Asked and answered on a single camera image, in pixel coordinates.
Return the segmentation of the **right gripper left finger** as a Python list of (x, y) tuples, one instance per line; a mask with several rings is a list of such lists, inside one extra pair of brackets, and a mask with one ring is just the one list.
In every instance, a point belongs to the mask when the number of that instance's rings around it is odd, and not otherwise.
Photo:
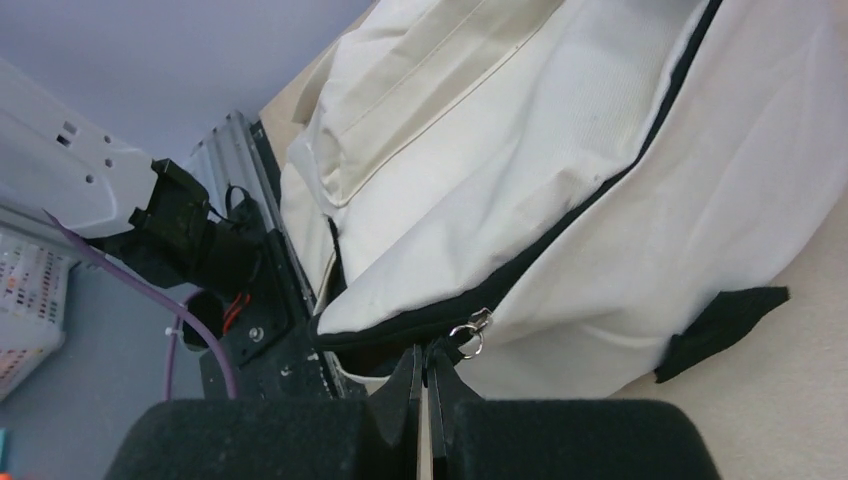
[(131, 427), (109, 479), (413, 479), (423, 352), (365, 399), (179, 400)]

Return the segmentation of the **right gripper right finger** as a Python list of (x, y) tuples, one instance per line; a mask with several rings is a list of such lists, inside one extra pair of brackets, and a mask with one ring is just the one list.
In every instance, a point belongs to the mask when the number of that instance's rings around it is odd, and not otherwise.
[(655, 400), (485, 400), (426, 350), (437, 479), (717, 479), (694, 423)]

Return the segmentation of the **beige canvas backpack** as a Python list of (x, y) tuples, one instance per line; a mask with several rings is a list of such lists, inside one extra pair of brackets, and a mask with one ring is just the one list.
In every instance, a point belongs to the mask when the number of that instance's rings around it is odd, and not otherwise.
[(726, 349), (847, 184), (832, 1), (381, 1), (311, 70), (280, 211), (351, 377), (443, 340), (495, 398)]

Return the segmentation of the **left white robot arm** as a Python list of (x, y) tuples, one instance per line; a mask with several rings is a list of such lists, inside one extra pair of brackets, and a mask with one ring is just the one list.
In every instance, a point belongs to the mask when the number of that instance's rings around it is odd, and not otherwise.
[(258, 273), (256, 242), (214, 221), (206, 188), (1, 63), (1, 186), (83, 242), (162, 288), (193, 284), (222, 297)]

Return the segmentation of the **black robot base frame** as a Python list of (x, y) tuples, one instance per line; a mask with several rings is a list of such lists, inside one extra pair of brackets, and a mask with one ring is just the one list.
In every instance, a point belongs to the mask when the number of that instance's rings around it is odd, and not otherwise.
[(242, 399), (360, 399), (366, 389), (343, 377), (308, 339), (315, 296), (279, 212), (280, 167), (260, 121), (228, 113), (191, 152), (215, 208), (242, 223), (261, 262), (250, 301), (220, 340)]

